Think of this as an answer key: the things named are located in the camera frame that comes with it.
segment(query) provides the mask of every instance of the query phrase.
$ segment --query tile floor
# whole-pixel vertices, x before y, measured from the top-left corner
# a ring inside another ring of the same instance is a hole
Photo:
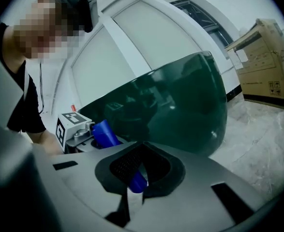
[[[227,106],[224,141],[210,158],[268,201],[284,189],[284,109],[245,101],[242,93]]]

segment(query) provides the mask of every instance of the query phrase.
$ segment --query glossy green tabletop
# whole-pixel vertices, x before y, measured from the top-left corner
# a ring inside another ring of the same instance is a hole
[[[227,120],[224,84],[210,52],[157,68],[79,112],[96,123],[107,119],[127,141],[151,141],[203,156],[219,147]]]

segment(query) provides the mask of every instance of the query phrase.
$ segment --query person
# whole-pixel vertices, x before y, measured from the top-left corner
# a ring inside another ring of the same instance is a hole
[[[43,58],[54,52],[69,36],[82,30],[77,10],[79,0],[37,0],[31,12],[19,25],[0,24],[0,61],[25,91],[15,107],[7,127],[13,131],[25,131],[33,143],[41,144],[48,155],[62,154],[55,137],[44,126],[38,111],[38,95],[33,79],[25,85],[26,59]]]

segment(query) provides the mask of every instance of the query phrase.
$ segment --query black cable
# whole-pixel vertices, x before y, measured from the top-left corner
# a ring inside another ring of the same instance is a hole
[[[40,93],[41,93],[41,100],[42,100],[42,110],[39,112],[39,114],[42,113],[44,110],[44,98],[43,98],[43,80],[42,80],[42,64],[40,63]]]

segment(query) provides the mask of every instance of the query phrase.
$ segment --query marble floor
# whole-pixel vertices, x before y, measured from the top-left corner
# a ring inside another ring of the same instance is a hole
[[[284,189],[284,109],[245,101],[242,93],[227,106],[224,141],[210,158],[268,201]]]

